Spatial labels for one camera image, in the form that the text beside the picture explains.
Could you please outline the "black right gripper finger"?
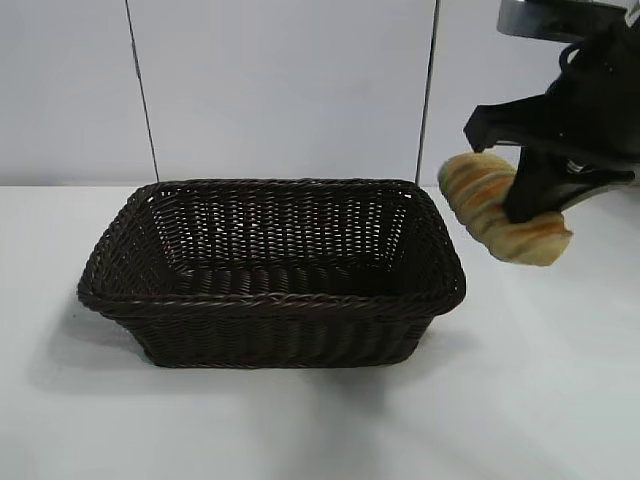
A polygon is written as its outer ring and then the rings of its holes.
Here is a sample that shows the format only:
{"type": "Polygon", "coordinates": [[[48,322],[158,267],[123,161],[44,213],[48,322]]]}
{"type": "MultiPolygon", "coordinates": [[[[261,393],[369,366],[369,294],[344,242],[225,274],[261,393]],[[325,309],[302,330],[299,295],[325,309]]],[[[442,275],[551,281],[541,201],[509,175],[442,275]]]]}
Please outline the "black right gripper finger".
{"type": "Polygon", "coordinates": [[[544,126],[547,106],[544,95],[502,104],[478,105],[463,132],[474,152],[483,152],[497,145],[535,145],[547,133],[544,126]]]}
{"type": "Polygon", "coordinates": [[[610,168],[523,149],[504,200],[508,220],[519,224],[545,213],[560,213],[606,191],[635,181],[633,167],[610,168]]]}

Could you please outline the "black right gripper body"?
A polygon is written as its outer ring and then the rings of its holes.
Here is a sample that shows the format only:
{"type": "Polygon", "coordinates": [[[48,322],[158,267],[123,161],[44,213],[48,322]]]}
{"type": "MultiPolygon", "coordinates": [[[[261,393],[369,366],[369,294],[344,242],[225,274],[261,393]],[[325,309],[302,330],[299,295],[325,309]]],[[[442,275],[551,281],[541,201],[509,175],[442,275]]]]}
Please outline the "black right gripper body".
{"type": "Polygon", "coordinates": [[[614,24],[565,47],[545,95],[556,135],[605,162],[639,163],[639,27],[614,24]]]}

